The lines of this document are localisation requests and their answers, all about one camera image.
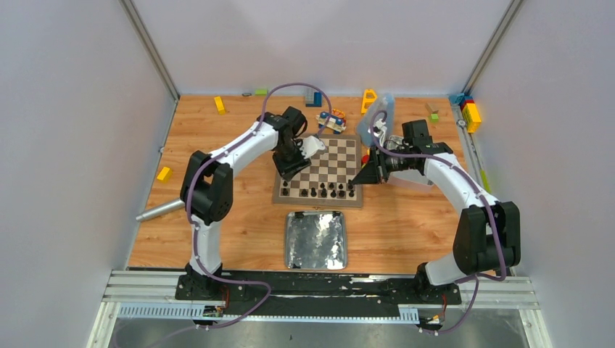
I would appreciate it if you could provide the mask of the silver tray white pieces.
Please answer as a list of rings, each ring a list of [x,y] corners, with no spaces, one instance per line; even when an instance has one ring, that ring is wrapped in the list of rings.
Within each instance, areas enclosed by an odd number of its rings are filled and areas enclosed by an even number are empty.
[[[385,147],[394,152],[401,145],[403,145],[403,138],[391,135],[387,139]],[[429,192],[434,187],[434,184],[429,179],[422,176],[419,171],[411,169],[390,173],[387,183],[396,187],[419,192]]]

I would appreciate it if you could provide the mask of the wooden chessboard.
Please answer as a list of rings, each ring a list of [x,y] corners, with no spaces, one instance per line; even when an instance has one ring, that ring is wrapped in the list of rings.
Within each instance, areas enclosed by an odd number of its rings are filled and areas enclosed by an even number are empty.
[[[326,152],[320,155],[315,155],[310,159],[310,167],[301,170],[289,182],[286,189],[289,190],[288,196],[282,196],[283,180],[281,177],[276,177],[273,186],[273,203],[274,204],[296,204],[313,207],[346,207],[346,208],[361,208],[363,206],[363,191],[360,186],[355,187],[355,196],[348,197],[347,184],[355,177],[359,169],[361,169],[361,141],[357,135],[345,134],[323,134],[321,140],[326,145]],[[325,188],[328,191],[326,198],[321,198],[320,183],[325,183]],[[335,188],[329,189],[329,183],[334,183]],[[345,198],[338,197],[338,185],[344,184],[346,196]],[[311,188],[317,190],[317,196],[310,195]],[[307,197],[301,197],[300,192],[306,189]],[[331,191],[335,191],[337,196],[330,197]]]

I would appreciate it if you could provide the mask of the colourful toy car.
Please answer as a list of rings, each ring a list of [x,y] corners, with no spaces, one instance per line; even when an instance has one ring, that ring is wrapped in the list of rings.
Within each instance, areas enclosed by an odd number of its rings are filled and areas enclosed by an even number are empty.
[[[332,113],[322,111],[315,118],[318,121],[319,128],[330,128],[334,134],[341,134],[347,128],[346,114],[338,109],[333,109]]]

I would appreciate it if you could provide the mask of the translucent blue plastic container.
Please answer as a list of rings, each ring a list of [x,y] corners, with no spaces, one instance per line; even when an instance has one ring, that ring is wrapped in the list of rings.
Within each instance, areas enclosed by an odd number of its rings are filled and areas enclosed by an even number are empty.
[[[369,107],[356,127],[356,133],[360,136],[362,144],[369,148],[375,145],[376,140],[372,134],[371,126],[377,119],[382,119],[388,128],[388,138],[392,135],[395,123],[395,97],[390,94],[378,96],[377,100]]]

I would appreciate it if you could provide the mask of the silver tray black pieces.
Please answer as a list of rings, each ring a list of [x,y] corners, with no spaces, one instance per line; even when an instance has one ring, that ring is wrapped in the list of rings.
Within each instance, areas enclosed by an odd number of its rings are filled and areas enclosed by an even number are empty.
[[[284,263],[294,270],[343,270],[348,264],[347,229],[339,210],[290,212],[284,229]]]

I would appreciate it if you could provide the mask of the grey cylinder tube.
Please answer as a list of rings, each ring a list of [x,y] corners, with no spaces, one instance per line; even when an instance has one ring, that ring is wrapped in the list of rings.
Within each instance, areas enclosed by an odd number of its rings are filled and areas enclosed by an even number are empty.
[[[164,204],[160,204],[156,207],[152,207],[150,209],[144,210],[141,214],[136,216],[137,222],[144,222],[148,220],[152,220],[158,218],[160,216],[166,215],[170,212],[174,212],[176,210],[182,210],[185,207],[184,202],[177,198],[172,201],[166,202]]]

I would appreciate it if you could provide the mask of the red yellow blue block toy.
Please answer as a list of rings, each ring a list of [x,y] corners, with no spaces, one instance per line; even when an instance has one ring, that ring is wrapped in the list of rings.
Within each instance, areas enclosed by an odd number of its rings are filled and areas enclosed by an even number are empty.
[[[369,153],[367,153],[367,154],[362,156],[361,167],[364,167],[368,163],[369,158],[370,158],[370,154]]]

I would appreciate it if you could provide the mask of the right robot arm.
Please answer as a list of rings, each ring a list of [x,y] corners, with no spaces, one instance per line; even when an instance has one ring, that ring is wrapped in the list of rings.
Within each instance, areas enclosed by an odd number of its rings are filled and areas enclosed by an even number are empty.
[[[520,211],[513,202],[491,195],[463,169],[453,150],[434,142],[425,120],[403,124],[403,142],[390,150],[380,143],[369,149],[369,158],[351,184],[386,183],[394,172],[416,170],[434,183],[459,214],[452,252],[421,265],[414,292],[422,302],[440,297],[443,286],[472,276],[488,276],[521,261]]]

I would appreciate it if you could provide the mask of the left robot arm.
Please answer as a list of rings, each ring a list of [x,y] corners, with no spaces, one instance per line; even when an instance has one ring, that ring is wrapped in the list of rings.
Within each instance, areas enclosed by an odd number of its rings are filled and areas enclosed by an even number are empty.
[[[265,112],[240,137],[210,153],[189,158],[180,198],[191,225],[191,258],[180,277],[176,299],[214,299],[221,278],[220,225],[234,201],[234,178],[266,152],[285,180],[310,166],[313,150],[299,137],[308,125],[294,107],[281,115]]]

